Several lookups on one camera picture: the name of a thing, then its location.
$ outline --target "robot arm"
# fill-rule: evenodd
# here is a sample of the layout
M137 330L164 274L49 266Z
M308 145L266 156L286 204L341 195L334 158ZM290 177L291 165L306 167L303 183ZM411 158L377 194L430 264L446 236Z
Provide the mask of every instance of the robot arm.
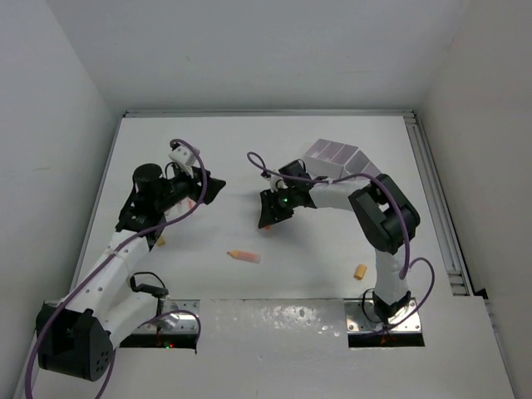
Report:
M154 247L166 222L165 212L185 198L197 201L202 190L202 174L193 166L190 150L173 145L170 158L174 177L162 176L155 164L139 166L133 174L133 189L122 208L111 241L89 271L98 268L110 255L111 260L59 313L38 351L41 368L96 381L106 371L112 351L142 323L156 316L160 301L168 295L165 288L136 285L131 275L136 265ZM210 177L203 198L210 204L225 187L223 180ZM125 240L146 229L116 252ZM120 303L116 295L130 281L131 292ZM37 315L37 335L55 312L45 303Z
M279 173L311 179L298 160L279 169ZM397 202L409 239L412 239L420 223L419 214L390 176L379 175L377 179ZM275 182L275 190L262 191L260 198L260 229L291 218L298 206L354 211L364 235L375 248L377 282L373 300L376 315L387 324L388 318L408 304L411 293L406 280L400 277L405 255L401 226L387 197L374 183L360 178L333 185L319 184L315 180L285 179L282 184Z

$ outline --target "yellow object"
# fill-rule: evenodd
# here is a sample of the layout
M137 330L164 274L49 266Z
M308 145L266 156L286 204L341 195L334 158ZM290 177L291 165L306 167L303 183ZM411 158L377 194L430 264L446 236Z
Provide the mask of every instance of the yellow object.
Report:
M244 262L251 262L252 264L260 264L260 255L252 252L244 251L229 251L227 253L231 258L237 260L243 260Z
M357 267L357 270L355 271L355 278L357 280L362 280L364 278L364 274L366 274L367 266L365 264L359 264Z

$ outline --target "wall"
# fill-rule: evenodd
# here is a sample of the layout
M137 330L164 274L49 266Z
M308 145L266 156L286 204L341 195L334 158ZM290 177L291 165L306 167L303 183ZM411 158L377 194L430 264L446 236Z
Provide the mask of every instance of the wall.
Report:
M0 1L0 397L67 292L116 128L44 0Z
M532 397L532 2L475 0L421 113L517 397Z
M466 0L47 0L114 109L412 108Z

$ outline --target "white wall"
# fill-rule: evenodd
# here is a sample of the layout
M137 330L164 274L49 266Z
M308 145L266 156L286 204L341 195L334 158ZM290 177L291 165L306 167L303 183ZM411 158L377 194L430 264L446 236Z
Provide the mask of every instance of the white wall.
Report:
M116 128L44 0L0 1L0 397L68 289Z
M519 398L532 397L532 2L474 0L422 119Z
M119 111L412 108L466 2L47 1Z

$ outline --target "white table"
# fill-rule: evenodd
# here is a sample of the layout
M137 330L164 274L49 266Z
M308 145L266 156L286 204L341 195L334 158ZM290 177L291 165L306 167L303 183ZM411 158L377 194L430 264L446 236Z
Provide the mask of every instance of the white table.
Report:
M246 152L255 150L278 168L321 137L361 147L421 215L412 254L436 268L436 286L421 310L425 347L347 348L342 301L328 298L358 297L375 283L374 252L354 214L296 209L291 220L257 230L259 191L267 185ZM173 298L200 299L204 331L198 355L120 349L104 397L513 397L481 298L451 294L400 116L124 119L80 276L105 248L135 167L164 165L173 138L199 148L213 177L228 181L213 204L165 230L167 244L139 266L158 273ZM261 254L262 262L235 261L226 254L231 249ZM360 263L368 271L356 281ZM408 276L418 298L430 282L421 265ZM99 385L39 371L34 392L39 398L83 399L93 397Z

